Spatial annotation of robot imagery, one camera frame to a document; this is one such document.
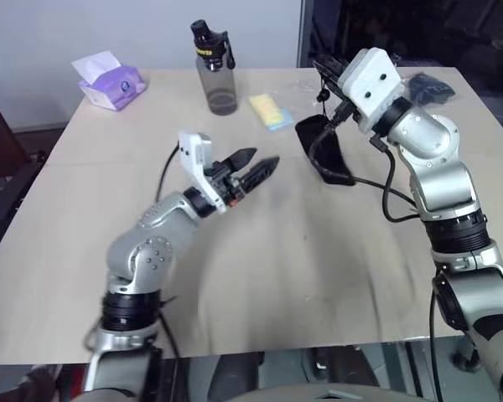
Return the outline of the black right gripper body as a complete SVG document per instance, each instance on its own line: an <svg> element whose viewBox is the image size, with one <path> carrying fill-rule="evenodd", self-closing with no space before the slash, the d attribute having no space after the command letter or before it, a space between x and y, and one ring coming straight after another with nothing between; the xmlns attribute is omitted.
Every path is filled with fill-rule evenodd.
<svg viewBox="0 0 503 402"><path fill-rule="evenodd" d="M331 119L334 125L340 125L341 123L349 119L356 112L356 107L354 103L351 100L349 100L341 90L341 84L339 83L339 78L344 71L345 68L334 68L334 83L328 85L330 91L334 95L336 95L340 100L340 103L335 108L333 117Z"/></svg>

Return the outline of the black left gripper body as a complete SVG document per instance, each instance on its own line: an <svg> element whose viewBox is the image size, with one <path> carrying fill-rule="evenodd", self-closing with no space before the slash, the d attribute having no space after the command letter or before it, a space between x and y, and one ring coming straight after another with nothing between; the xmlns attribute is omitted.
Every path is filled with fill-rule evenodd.
<svg viewBox="0 0 503 402"><path fill-rule="evenodd" d="M228 162L214 161L211 167L204 170L208 183L213 187L225 206L236 206L245 192L239 178L234 178L234 169Z"/></svg>

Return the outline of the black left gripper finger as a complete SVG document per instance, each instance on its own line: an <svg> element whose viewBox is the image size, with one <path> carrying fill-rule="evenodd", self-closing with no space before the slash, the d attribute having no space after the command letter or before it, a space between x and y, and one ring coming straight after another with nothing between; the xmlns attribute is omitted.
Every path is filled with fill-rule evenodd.
<svg viewBox="0 0 503 402"><path fill-rule="evenodd" d="M253 159L257 152L255 147L241 148L228 157L228 167L232 173L242 170Z"/></svg>
<svg viewBox="0 0 503 402"><path fill-rule="evenodd" d="M268 157L255 164L246 174L240 178L240 187L242 193L248 194L261 183L270 178L279 164L280 157Z"/></svg>

